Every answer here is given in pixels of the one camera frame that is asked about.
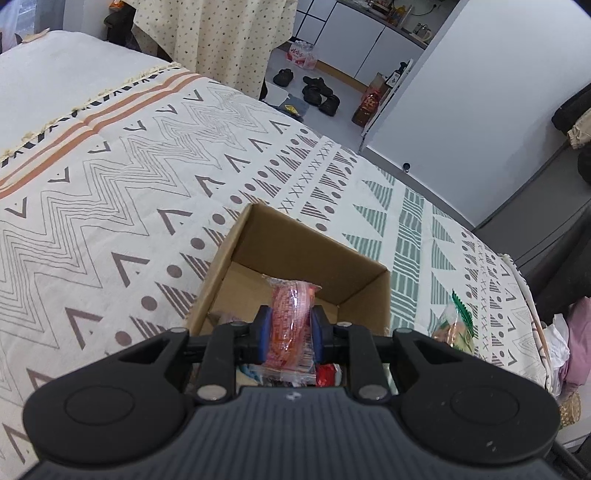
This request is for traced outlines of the orange-red snack pack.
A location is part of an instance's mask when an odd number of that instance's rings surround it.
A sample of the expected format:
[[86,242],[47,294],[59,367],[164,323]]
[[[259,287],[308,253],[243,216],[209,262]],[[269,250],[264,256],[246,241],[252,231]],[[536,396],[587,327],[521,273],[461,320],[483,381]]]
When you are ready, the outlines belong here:
[[267,385],[314,385],[311,309],[321,287],[301,280],[266,277],[266,281],[271,287],[271,331],[260,377]]

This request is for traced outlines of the brown cardboard box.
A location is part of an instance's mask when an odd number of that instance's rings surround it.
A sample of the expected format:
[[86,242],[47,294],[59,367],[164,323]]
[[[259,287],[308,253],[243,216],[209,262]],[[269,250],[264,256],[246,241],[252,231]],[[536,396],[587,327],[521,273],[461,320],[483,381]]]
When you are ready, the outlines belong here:
[[269,206],[252,204],[219,246],[187,317],[193,334],[208,315],[230,318],[198,344],[193,361],[199,366],[195,388],[201,398],[232,396],[238,366],[256,364],[250,326],[260,306],[271,308],[266,277],[321,287],[315,305],[322,305],[329,320],[325,364],[345,369],[346,385],[356,397],[374,402],[389,397],[384,359],[373,343],[389,329],[388,269]]

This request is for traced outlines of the green bread packet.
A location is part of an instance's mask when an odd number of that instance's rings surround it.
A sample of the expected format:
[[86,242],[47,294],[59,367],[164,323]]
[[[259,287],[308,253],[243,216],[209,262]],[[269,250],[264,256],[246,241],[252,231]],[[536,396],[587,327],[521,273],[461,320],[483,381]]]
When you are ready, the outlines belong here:
[[464,353],[476,353],[472,313],[455,291],[437,319],[431,337]]

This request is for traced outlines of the patterned bed blanket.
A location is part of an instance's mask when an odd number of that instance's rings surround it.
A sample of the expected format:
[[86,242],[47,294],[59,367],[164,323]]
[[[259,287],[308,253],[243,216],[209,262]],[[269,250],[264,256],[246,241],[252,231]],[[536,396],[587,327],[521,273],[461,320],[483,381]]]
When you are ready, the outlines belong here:
[[48,381],[185,321],[240,213],[266,204],[391,272],[389,329],[431,334],[455,291],[476,354],[542,386],[511,261],[392,174],[242,93],[166,67],[1,156],[1,475]]

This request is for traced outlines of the red brown bottle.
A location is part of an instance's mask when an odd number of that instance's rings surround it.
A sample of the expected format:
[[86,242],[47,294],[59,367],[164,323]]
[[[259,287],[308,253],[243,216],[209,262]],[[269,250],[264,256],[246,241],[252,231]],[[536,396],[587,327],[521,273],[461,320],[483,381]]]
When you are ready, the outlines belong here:
[[376,114],[383,97],[384,86],[369,86],[363,97],[359,107],[353,113],[352,121],[360,127],[365,127],[370,119]]

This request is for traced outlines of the pile of black shoes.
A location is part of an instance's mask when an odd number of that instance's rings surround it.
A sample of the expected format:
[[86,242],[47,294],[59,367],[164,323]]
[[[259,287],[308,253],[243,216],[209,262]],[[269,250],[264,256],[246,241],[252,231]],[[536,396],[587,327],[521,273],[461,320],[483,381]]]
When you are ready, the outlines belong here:
[[303,77],[304,88],[301,93],[304,96],[304,102],[308,105],[318,107],[318,110],[329,117],[334,117],[339,109],[341,100],[335,95],[334,91],[321,77],[311,78]]

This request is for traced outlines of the black shoe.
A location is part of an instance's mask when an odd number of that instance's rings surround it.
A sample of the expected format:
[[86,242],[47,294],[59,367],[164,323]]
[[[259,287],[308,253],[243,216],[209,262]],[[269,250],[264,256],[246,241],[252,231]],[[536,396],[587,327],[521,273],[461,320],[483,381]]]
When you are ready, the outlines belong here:
[[273,76],[273,84],[280,88],[287,88],[290,82],[294,80],[294,72],[290,69],[281,69]]

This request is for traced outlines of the pink pillow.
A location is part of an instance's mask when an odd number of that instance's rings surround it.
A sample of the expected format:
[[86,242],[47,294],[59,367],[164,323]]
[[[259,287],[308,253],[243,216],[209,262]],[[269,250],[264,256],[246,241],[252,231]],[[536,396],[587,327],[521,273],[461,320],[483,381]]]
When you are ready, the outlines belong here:
[[566,319],[570,357],[563,369],[566,385],[581,386],[590,374],[590,298],[583,297],[572,305]]

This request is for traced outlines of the white partition board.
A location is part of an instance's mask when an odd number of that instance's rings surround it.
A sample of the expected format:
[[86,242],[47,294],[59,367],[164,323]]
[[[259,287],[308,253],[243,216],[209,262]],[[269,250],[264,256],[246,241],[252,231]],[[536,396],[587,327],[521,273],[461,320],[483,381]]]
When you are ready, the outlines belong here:
[[552,116],[589,80],[590,17],[577,3],[463,1],[363,155],[475,227],[559,150]]

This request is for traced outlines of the pink water bottle pack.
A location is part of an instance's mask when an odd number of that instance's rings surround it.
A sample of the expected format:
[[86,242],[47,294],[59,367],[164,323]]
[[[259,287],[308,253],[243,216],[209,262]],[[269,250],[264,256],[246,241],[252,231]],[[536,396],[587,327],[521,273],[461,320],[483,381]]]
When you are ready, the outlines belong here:
[[314,70],[317,65],[314,45],[297,40],[290,44],[287,50],[287,60],[304,70]]

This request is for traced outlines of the white kitchen cabinet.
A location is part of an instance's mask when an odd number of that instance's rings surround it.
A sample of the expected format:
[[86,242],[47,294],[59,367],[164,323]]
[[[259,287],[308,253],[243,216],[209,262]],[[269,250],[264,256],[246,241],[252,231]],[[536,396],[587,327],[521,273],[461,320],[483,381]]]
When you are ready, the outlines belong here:
[[364,85],[418,61],[426,49],[356,1],[298,1],[293,38],[310,43],[318,62]]

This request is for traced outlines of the polka dot tablecloth table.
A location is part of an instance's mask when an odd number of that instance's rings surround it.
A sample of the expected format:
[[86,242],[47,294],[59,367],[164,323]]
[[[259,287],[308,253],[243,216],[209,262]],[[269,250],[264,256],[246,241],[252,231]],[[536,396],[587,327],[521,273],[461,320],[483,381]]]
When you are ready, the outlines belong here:
[[270,53],[293,34],[296,1],[130,1],[142,47],[259,98]]

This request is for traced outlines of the white bed sheet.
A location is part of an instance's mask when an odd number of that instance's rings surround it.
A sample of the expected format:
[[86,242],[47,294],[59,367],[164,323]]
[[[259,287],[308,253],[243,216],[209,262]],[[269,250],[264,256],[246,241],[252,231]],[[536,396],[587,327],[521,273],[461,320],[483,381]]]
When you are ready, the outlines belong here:
[[95,37],[55,30],[1,55],[1,156],[51,121],[168,63]]

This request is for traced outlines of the hanging dark clothes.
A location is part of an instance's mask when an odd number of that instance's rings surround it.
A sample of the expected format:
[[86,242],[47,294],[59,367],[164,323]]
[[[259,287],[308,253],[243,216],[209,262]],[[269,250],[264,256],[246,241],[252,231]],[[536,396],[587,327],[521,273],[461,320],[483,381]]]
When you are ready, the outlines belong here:
[[579,175],[591,184],[591,84],[565,101],[554,113],[551,121],[562,132],[573,150],[578,150]]

